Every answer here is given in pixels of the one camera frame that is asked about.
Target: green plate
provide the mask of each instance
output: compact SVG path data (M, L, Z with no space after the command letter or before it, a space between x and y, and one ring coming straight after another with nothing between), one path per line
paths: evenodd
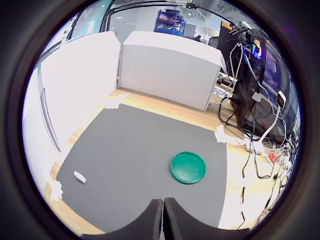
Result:
M197 154L183 151L173 157L170 170L180 183L195 184L206 175L206 163Z

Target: monitor screen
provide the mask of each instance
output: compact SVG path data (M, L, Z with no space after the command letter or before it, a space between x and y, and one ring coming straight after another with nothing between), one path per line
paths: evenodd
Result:
M252 51L251 54L259 60L262 60L262 46L261 46L261 41L258 39L253 40L252 43Z

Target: desk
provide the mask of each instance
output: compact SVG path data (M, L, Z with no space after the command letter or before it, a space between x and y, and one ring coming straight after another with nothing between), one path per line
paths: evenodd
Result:
M218 106L209 108L207 111L203 112L201 110L187 107L179 103L122 88L114 91L108 98L114 99L116 96L126 93L130 94L121 102L124 105L149 111L212 131L216 131L217 127L221 125L221 122L218 118ZM98 106L92 112L92 114L88 116L87 121L85 121L77 129L77 131L68 141L68 146L70 148L72 148L72 146L85 131L88 125L104 109L104 107L105 106L103 104ZM222 119L228 118L232 114L232 112L233 110L229 101L222 105ZM230 119L230 123L236 124L236 120L234 117ZM226 128L225 133L232 137L243 138L243 133L234 128ZM237 229L238 226L240 226L240 224L243 222L241 216L241 212L243 211L245 223L241 228L252 228L256 224L258 217L263 211L267 200L271 195L274 180L272 178L259 179L257 177L254 165L254 155L251 154L244 172L246 181L249 182L250 186L246 187L245 189L244 204L241 205L241 194L243 188L242 168L248 159L249 153L246 151L244 146L236 146L229 143L226 144L226 152L226 191L222 215L218 227L221 229L229 230ZM259 174L261 176L269 175L271 173L272 167L265 157L258 155L256 157L256 161ZM51 171L51 177L53 179L56 178L59 169L60 165L58 163L55 163ZM278 169L279 165L276 164L274 167L274 172L276 173ZM278 195L279 185L280 181L277 181L273 189L273 195L270 201L271 203L273 203L274 199ZM46 202L55 212L55 214L61 219L61 221L76 234L81 235L103 233L101 230L94 227L89 222L85 221L83 218L77 215L77 213L75 213L70 207L68 207L62 199L59 199L58 202L49 201L50 194L51 186L47 184L44 196Z

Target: shelving unit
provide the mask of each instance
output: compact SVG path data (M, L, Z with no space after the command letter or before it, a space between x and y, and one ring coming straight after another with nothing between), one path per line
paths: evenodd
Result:
M154 31L157 33L183 36L186 21L177 10L159 11L156 18Z

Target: red object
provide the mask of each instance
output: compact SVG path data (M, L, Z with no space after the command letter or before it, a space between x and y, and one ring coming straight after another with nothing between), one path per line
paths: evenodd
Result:
M271 161L272 161L273 163L275 162L275 160L276 160L276 158L277 158L273 151L270 152L269 157L270 157L270 159L271 159Z

